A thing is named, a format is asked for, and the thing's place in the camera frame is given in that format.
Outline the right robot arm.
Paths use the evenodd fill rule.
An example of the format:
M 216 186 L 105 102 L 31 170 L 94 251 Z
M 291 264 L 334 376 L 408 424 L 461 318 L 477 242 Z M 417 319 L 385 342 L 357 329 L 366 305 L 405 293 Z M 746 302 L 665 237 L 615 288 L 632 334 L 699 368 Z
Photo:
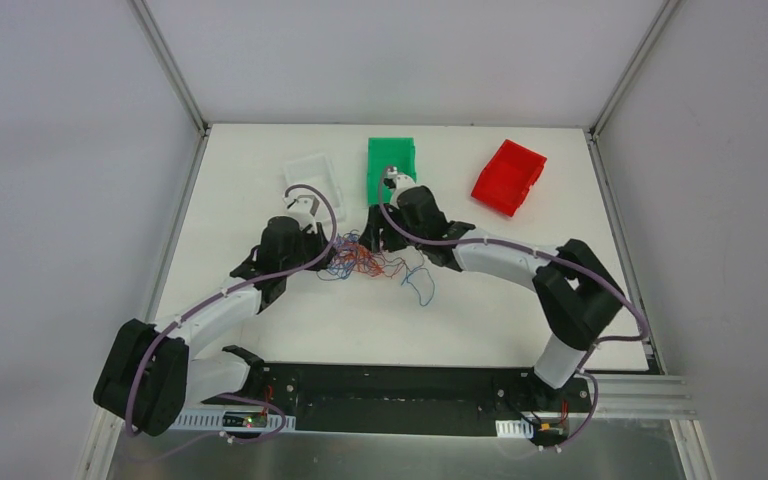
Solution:
M 527 377 L 529 400 L 543 410 L 565 400 L 566 383 L 622 307 L 617 282 L 583 241 L 570 239 L 544 251 L 493 237 L 473 224 L 448 220 L 425 186 L 407 189 L 394 205 L 369 206 L 360 242 L 374 253 L 413 247 L 437 267 L 533 291 L 551 331 Z

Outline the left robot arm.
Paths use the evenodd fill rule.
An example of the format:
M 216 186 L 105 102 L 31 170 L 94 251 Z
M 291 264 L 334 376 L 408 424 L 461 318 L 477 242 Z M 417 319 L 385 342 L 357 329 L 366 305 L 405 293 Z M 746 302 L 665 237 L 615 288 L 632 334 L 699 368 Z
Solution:
M 199 353 L 273 304 L 285 292 L 288 276 L 323 270 L 333 256 L 321 223 L 271 218 L 259 244 L 216 293 L 182 313 L 153 323 L 131 319 L 119 328 L 93 402 L 150 436 L 168 430 L 184 408 L 220 394 L 241 404 L 257 402 L 265 378 L 252 369 L 255 355 L 239 347 L 207 358 Z

